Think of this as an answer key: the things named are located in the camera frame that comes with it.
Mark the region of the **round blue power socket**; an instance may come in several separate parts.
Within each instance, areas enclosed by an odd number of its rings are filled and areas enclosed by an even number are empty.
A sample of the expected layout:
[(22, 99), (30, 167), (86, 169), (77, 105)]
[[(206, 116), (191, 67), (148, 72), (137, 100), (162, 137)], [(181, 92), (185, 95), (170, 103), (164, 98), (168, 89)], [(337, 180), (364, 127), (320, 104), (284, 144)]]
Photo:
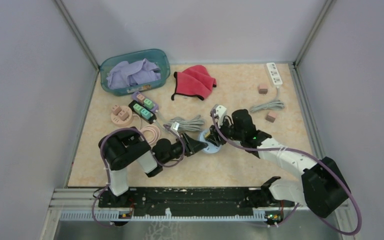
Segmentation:
[(198, 137), (200, 142), (206, 143), (207, 147), (205, 147), (202, 151), (206, 154), (216, 154), (221, 150), (220, 146), (216, 146), (213, 143), (209, 142), (205, 139), (205, 136), (210, 132), (209, 129), (203, 130)]

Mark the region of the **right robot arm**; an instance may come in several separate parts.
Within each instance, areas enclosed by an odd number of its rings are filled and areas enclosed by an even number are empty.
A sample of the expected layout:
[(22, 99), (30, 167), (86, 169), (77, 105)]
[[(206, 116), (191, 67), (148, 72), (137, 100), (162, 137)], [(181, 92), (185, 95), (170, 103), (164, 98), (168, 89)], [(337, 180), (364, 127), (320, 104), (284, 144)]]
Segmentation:
[(312, 155), (289, 148), (264, 131), (240, 130), (229, 123), (212, 125), (204, 139), (217, 147), (232, 144), (296, 177), (287, 180), (274, 176), (266, 181), (261, 186), (261, 199), (267, 206), (280, 201), (295, 202), (324, 219), (349, 198), (351, 191), (337, 164), (329, 157), (314, 160)]

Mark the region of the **brown-pink charger plug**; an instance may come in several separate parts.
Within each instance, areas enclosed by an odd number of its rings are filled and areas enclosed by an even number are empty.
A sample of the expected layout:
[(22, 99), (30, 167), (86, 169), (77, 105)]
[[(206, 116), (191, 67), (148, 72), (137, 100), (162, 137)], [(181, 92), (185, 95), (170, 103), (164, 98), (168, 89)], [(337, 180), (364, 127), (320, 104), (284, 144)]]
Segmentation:
[(269, 91), (269, 88), (266, 84), (259, 84), (257, 89), (258, 93), (262, 95), (266, 95)]

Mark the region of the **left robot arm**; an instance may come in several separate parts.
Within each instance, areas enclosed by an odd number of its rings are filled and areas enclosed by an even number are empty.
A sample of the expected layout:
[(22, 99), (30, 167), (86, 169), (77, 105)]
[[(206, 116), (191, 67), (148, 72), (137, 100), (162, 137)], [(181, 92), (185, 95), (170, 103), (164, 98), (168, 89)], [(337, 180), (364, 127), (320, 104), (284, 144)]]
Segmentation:
[(193, 139), (186, 133), (176, 134), (175, 137), (175, 142), (161, 138), (151, 146), (136, 127), (130, 127), (115, 130), (99, 141), (98, 148), (108, 179), (106, 190), (110, 193), (112, 203), (118, 207), (129, 203), (130, 164), (139, 163), (143, 172), (151, 178), (162, 172), (163, 168), (174, 167), (185, 157), (208, 147), (206, 142)]

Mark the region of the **white power strip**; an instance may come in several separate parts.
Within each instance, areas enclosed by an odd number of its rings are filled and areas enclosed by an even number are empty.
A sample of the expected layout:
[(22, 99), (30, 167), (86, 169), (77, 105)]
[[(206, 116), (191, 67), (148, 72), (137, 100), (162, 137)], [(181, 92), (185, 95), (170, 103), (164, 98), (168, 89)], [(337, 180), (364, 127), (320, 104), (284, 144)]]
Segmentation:
[(279, 88), (283, 84), (277, 65), (274, 62), (266, 63), (267, 74), (274, 87)]

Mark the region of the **pink USB charger plug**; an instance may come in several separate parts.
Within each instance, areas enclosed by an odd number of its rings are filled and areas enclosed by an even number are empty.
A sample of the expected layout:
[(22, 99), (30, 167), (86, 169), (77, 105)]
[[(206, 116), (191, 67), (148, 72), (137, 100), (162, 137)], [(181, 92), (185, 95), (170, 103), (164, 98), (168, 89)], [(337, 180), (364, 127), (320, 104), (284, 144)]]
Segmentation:
[(265, 116), (265, 120), (270, 122), (270, 123), (274, 123), (277, 119), (277, 113), (275, 111), (269, 111), (267, 113), (267, 115)]

